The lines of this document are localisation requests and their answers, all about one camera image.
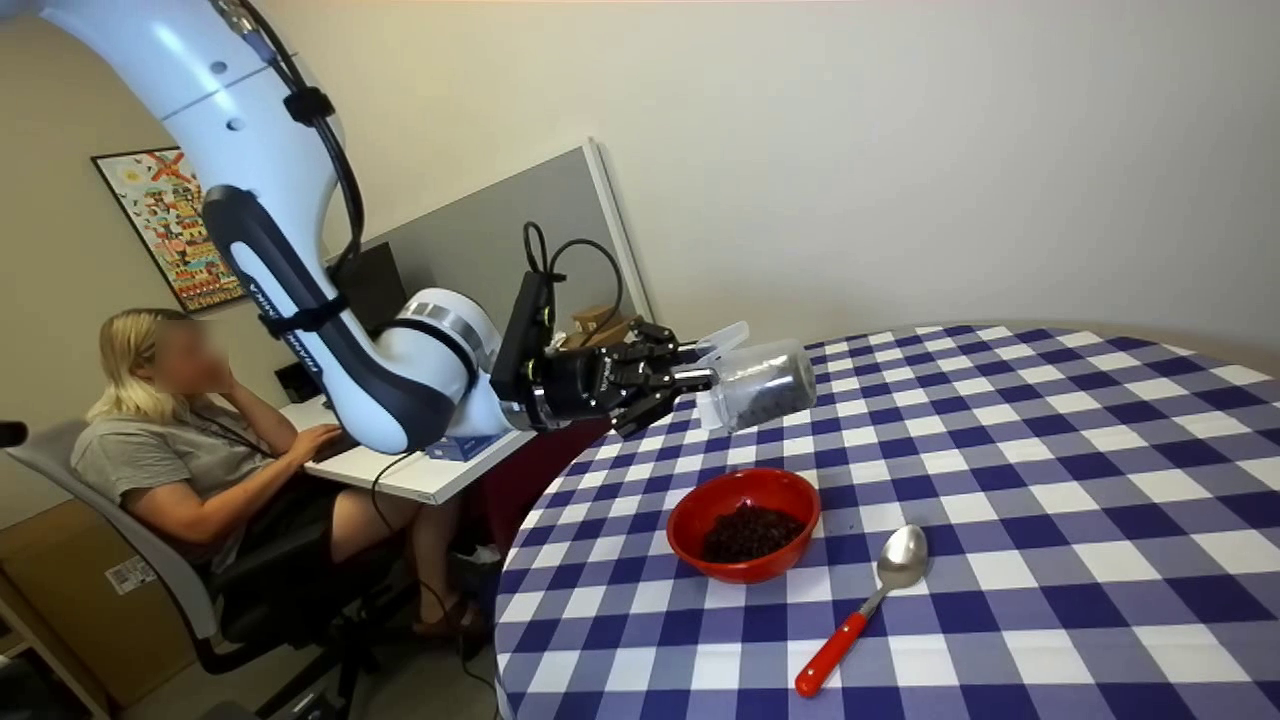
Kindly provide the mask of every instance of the blue checkered tablecloth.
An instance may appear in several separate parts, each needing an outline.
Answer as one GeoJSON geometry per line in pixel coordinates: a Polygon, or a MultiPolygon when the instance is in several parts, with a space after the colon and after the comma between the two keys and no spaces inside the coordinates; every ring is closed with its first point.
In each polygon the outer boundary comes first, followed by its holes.
{"type": "Polygon", "coordinates": [[[496,602],[519,720],[1280,716],[1275,379],[1047,327],[858,335],[812,369],[812,412],[710,436],[682,407],[546,490],[496,602]],[[744,465],[815,480],[823,521],[787,576],[715,582],[664,517],[744,465]],[[905,521],[927,522],[927,580],[801,701],[905,521]]]}

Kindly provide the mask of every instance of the woman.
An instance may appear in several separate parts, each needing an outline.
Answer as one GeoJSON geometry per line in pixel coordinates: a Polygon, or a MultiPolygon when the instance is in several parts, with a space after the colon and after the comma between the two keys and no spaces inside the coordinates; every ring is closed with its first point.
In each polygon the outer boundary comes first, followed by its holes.
{"type": "Polygon", "coordinates": [[[72,453],[85,480],[214,576],[273,533],[300,533],[308,540],[297,567],[332,571],[408,526],[419,580],[415,632],[478,632],[480,611],[449,582],[454,502],[374,502],[370,490],[304,474],[304,465],[338,440],[340,428],[292,428],[238,379],[232,365],[220,369],[220,399],[145,390],[145,358],[153,374],[155,365],[182,374],[183,354],[173,354],[173,349],[182,344],[169,339],[159,350],[159,344],[147,339],[145,354],[140,308],[106,320],[99,365],[108,390],[93,403],[72,453]]]}

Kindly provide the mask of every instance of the blonde hair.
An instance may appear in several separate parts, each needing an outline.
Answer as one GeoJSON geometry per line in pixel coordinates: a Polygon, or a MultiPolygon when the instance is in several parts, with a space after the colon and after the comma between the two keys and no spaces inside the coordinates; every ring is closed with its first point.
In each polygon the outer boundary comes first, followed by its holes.
{"type": "Polygon", "coordinates": [[[147,424],[178,424],[189,412],[202,412],[206,397],[145,397],[140,358],[145,358],[145,312],[126,308],[108,315],[95,331],[95,350],[108,373],[106,397],[90,407],[90,419],[115,417],[115,419],[147,419],[147,424]]]}

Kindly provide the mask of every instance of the metal spoon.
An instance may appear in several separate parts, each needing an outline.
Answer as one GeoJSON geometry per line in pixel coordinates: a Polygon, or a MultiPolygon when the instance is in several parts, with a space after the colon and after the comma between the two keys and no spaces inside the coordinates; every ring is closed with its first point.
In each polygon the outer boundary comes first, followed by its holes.
{"type": "Polygon", "coordinates": [[[919,522],[905,522],[884,540],[884,553],[878,555],[878,592],[858,608],[835,637],[801,667],[797,690],[821,697],[834,667],[850,654],[850,647],[863,637],[873,624],[880,599],[896,587],[911,587],[927,571],[927,540],[919,522]]]}

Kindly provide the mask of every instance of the round table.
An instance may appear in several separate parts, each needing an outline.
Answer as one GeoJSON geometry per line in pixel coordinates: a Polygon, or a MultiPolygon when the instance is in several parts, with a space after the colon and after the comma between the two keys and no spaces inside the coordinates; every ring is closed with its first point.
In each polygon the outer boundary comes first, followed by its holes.
{"type": "Polygon", "coordinates": [[[812,344],[815,407],[733,436],[686,403],[531,506],[496,599],[525,720],[1280,716],[1280,382],[1173,344],[919,327],[812,344]],[[794,571],[686,567],[667,506],[728,469],[815,480],[794,571]],[[919,521],[927,580],[801,701],[794,675],[919,521]]]}

